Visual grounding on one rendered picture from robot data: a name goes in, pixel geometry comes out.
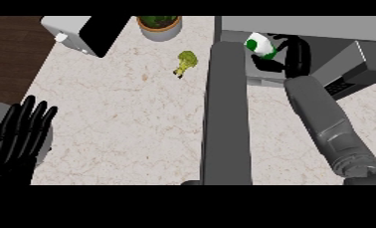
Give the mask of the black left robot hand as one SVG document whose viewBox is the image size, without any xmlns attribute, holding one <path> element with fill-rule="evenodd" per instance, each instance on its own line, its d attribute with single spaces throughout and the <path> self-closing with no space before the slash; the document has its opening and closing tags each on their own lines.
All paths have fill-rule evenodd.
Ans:
<svg viewBox="0 0 376 228">
<path fill-rule="evenodd" d="M 33 96 L 10 106 L 0 121 L 0 186 L 30 184 L 36 156 L 56 113 L 57 108 L 47 108 L 45 101 L 35 104 Z"/>
</svg>

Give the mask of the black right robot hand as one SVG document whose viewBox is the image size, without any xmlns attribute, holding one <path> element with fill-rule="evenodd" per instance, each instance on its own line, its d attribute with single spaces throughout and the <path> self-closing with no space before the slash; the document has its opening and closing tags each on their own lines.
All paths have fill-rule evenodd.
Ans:
<svg viewBox="0 0 376 228">
<path fill-rule="evenodd" d="M 250 58 L 255 67 L 261 71 L 284 73 L 287 79 L 308 76 L 311 67 L 311 51 L 308 43 L 296 35 L 268 33 L 268 36 L 271 36 L 274 40 L 284 38 L 284 41 L 275 48 L 277 52 L 286 50 L 284 63 L 261 59 L 252 54 Z"/>
</svg>

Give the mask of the white green milk carton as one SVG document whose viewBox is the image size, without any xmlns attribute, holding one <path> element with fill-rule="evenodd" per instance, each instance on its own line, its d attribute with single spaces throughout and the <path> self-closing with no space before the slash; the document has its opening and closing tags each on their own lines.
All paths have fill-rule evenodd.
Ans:
<svg viewBox="0 0 376 228">
<path fill-rule="evenodd" d="M 244 42 L 247 50 L 263 60 L 271 60 L 275 56 L 275 48 L 266 37 L 256 32 L 252 32 Z"/>
</svg>

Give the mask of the grey microwave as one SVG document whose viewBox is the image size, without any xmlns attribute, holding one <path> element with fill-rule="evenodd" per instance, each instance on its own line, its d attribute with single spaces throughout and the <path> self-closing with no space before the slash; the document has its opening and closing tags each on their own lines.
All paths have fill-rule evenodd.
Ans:
<svg viewBox="0 0 376 228">
<path fill-rule="evenodd" d="M 278 18 L 215 16 L 213 40 L 243 44 L 256 32 L 277 47 L 281 40 L 272 40 L 268 33 L 299 38 L 309 47 L 309 60 L 303 63 L 308 73 L 339 100 L 376 84 L 376 41 L 343 38 L 333 32 L 314 32 L 318 26 L 322 24 L 309 20 L 293 25 L 291 20 Z"/>
</svg>

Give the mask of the grey microwave door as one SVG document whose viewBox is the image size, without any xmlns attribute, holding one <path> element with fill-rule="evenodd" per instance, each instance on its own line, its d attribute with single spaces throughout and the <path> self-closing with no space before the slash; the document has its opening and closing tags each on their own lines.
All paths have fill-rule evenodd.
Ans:
<svg viewBox="0 0 376 228">
<path fill-rule="evenodd" d="M 209 49 L 199 180 L 202 185 L 250 184 L 244 52 L 235 42 Z"/>
</svg>

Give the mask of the green yellow vegetable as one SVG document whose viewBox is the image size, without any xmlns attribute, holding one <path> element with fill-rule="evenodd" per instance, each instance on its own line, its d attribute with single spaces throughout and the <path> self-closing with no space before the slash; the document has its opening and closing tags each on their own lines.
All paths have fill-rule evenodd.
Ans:
<svg viewBox="0 0 376 228">
<path fill-rule="evenodd" d="M 181 78 L 187 68 L 193 68 L 197 64 L 197 58 L 191 51 L 182 51 L 178 55 L 179 65 L 174 70 L 174 74 Z"/>
</svg>

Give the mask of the grey potted plant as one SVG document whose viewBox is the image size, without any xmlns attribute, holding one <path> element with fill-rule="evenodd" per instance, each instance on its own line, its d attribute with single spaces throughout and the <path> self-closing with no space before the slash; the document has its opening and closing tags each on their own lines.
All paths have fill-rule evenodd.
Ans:
<svg viewBox="0 0 376 228">
<path fill-rule="evenodd" d="M 144 37 L 154 42 L 171 40 L 182 28 L 181 16 L 138 16 L 137 22 Z"/>
</svg>

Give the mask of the grey black toaster appliance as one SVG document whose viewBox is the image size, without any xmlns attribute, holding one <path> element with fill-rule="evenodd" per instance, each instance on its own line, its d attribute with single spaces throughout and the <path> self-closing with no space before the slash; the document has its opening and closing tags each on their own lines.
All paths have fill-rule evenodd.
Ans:
<svg viewBox="0 0 376 228">
<path fill-rule="evenodd" d="M 131 16 L 44 16 L 39 23 L 54 41 L 81 53 L 103 58 Z"/>
</svg>

